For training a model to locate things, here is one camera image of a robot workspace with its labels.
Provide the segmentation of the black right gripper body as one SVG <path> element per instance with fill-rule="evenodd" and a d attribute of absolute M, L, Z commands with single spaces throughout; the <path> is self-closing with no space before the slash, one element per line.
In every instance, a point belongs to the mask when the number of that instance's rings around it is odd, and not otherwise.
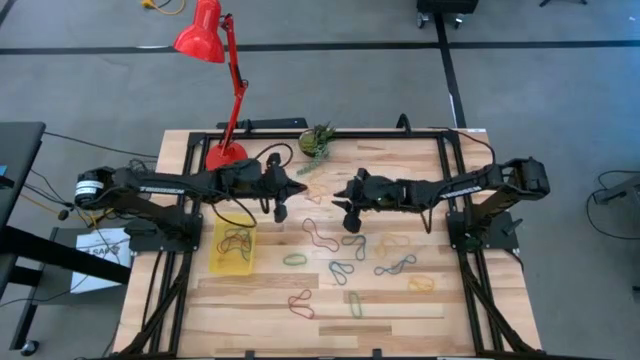
<path fill-rule="evenodd" d="M 361 212 L 415 211 L 415 205 L 410 203 L 406 195 L 406 187 L 397 182 L 383 179 L 354 179 L 347 183 L 347 187 L 352 189 L 352 196 L 346 198 L 346 201 L 352 204 L 352 208 L 345 210 L 343 226 L 351 233 L 358 233 L 361 229 Z"/>

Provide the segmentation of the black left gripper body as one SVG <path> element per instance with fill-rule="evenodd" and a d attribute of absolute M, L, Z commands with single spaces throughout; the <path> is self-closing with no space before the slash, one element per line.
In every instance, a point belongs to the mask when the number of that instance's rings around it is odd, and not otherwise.
<path fill-rule="evenodd" d="M 280 165 L 268 165 L 265 172 L 255 159 L 238 161 L 219 169 L 219 180 L 223 192 L 233 198 L 253 199 L 267 214 L 270 201 L 274 202 L 273 216 L 276 223 L 282 223 L 287 217 L 285 187 L 288 179 Z"/>

